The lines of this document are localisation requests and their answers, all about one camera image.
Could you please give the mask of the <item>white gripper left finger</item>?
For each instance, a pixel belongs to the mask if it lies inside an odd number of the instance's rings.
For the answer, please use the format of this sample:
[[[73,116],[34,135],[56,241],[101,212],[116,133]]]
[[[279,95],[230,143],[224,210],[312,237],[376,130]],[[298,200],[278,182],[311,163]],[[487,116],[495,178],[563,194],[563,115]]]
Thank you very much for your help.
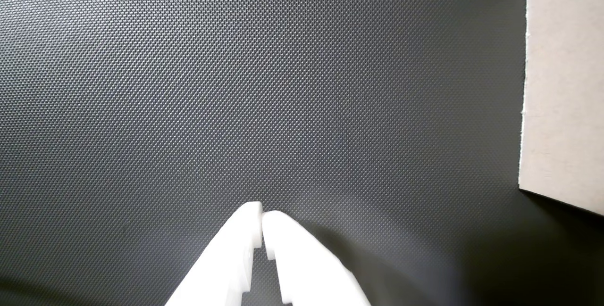
[[[239,306],[251,289],[254,250],[261,248],[263,208],[248,201],[224,223],[203,250],[167,306]]]

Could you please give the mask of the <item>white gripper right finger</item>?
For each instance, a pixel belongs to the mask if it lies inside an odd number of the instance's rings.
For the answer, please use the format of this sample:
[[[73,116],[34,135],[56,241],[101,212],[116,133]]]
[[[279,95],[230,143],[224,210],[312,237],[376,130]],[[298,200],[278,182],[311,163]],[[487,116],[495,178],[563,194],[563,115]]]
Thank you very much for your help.
[[[354,274],[296,220],[281,211],[263,212],[262,231],[283,304],[370,305]]]

